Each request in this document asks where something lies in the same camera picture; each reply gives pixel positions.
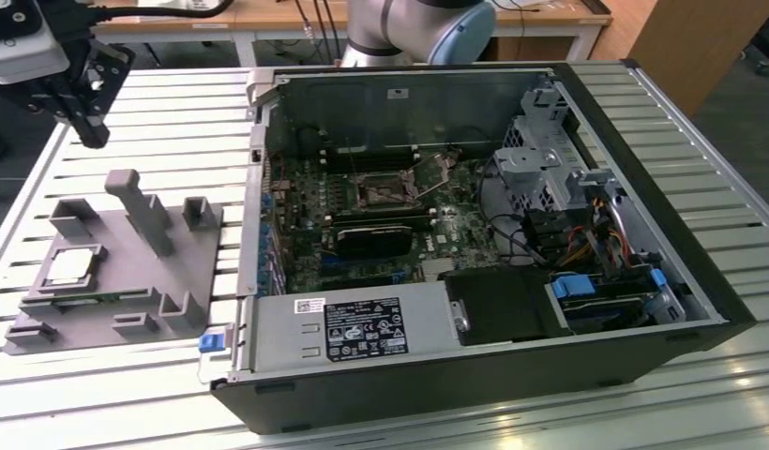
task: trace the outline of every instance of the metal slatted table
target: metal slatted table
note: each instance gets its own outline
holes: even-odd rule
[[[0,448],[769,448],[769,208],[642,72],[607,63],[575,70],[756,315],[755,328],[628,385],[264,438],[208,394],[203,382],[228,361],[202,356],[195,339],[0,352]],[[101,190],[118,168],[140,171],[140,187],[164,204],[206,195],[226,205],[210,319],[232,320],[251,129],[244,81],[243,69],[139,71],[108,116],[105,149],[84,148],[56,128],[0,230],[0,348],[51,244],[44,218],[65,197],[116,208]]]

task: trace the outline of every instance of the power supply label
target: power supply label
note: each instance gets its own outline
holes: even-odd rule
[[[331,361],[408,353],[398,297],[323,307],[326,354]]]

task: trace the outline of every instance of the black cable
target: black cable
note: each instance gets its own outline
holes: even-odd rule
[[[343,52],[339,50],[339,38],[336,37],[336,26],[334,26],[334,15],[332,15],[332,9],[330,8],[328,0],[323,0],[323,6],[326,7],[326,13],[330,16],[330,25],[332,26],[334,47],[336,49],[336,59],[340,59],[343,57]]]
[[[304,27],[310,26],[310,19],[307,19],[307,13],[304,8],[300,6],[300,0],[295,0],[295,7],[298,8],[298,14],[300,14],[300,20],[304,22]]]
[[[518,11],[518,14],[520,15],[520,36],[518,38],[518,46],[516,46],[516,51],[515,51],[515,57],[514,59],[516,60],[518,57],[520,56],[520,50],[523,49],[523,39],[526,38],[526,21],[523,20],[523,13],[524,12],[539,12],[539,9],[527,9],[524,7],[522,7],[515,0],[510,0],[510,3],[512,5],[515,5],[515,7],[504,7],[503,5],[500,5],[498,3],[496,0],[492,0],[494,5],[499,8],[503,9],[504,11]]]
[[[518,39],[518,46],[515,49],[515,60],[518,61],[518,58],[520,57],[520,51],[523,50],[523,39],[526,38],[526,21],[523,20],[523,8],[518,7],[518,14],[520,15],[520,38]]]
[[[307,17],[307,13],[304,12],[304,7],[300,5],[300,0],[295,0],[295,7],[298,8],[298,14],[300,15],[300,20],[304,23],[304,31],[308,30],[308,38],[314,42],[312,25],[310,24],[310,18]],[[320,62],[323,62],[323,53],[320,52],[320,41],[314,42],[314,52],[304,61],[311,60],[315,55],[318,55]]]
[[[92,14],[96,23],[107,22],[116,17],[134,16],[170,16],[191,19],[208,19],[226,11],[232,3],[234,0],[223,0],[216,7],[204,11],[194,11],[191,9],[180,9],[176,7],[93,7]]]
[[[511,237],[512,239],[515,239],[515,235],[516,235],[518,233],[520,233],[520,232],[523,232],[523,229],[522,229],[522,228],[518,228],[518,229],[512,232],[512,234],[510,234],[510,237]],[[530,255],[519,255],[519,254],[516,254],[516,253],[515,253],[515,244],[512,243],[512,241],[510,241],[510,253],[508,253],[508,254],[504,254],[504,255],[498,255],[498,257],[499,257],[499,258],[510,258],[510,259],[512,259],[512,258],[515,258],[515,257],[518,257],[518,256],[528,257]]]
[[[507,234],[504,231],[502,231],[496,225],[494,225],[492,220],[495,217],[487,217],[487,215],[484,214],[484,206],[482,205],[482,187],[484,186],[484,177],[487,176],[487,169],[490,168],[491,164],[495,164],[495,159],[492,157],[490,159],[487,159],[487,162],[484,163],[484,167],[482,168],[482,176],[479,176],[478,188],[475,190],[476,203],[479,206],[479,214],[482,215],[482,218],[484,218],[484,221],[487,221],[488,225],[494,229],[495,234],[498,234],[500,237],[507,239],[507,241],[511,244],[515,244],[518,246],[518,248],[520,248],[526,252],[526,254],[532,257],[532,259],[535,260],[535,262],[540,266],[547,266],[548,262],[546,261],[546,259],[534,250],[531,250],[520,241],[515,240],[514,237],[510,236],[510,234]]]
[[[330,40],[326,36],[326,26],[323,26],[323,14],[320,14],[320,5],[318,4],[318,0],[312,0],[314,3],[314,10],[318,13],[318,25],[320,25],[320,35],[323,37],[323,45],[326,46],[326,54],[330,56],[328,64],[332,63],[332,51],[330,49]]]

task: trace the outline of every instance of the blue latch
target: blue latch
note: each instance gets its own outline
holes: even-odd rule
[[[226,335],[203,335],[198,340],[198,351],[202,353],[223,352],[226,350]]]
[[[664,274],[659,269],[652,269],[651,271],[651,279],[655,281],[655,284],[660,288],[666,284],[668,284],[668,280],[664,277]]]
[[[594,282],[586,275],[566,275],[564,277],[559,277],[551,284],[551,289],[558,299],[596,293]]]

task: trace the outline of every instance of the barcode sticker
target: barcode sticker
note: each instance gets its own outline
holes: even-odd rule
[[[295,300],[295,314],[323,312],[323,305],[326,305],[326,298],[299,298]]]

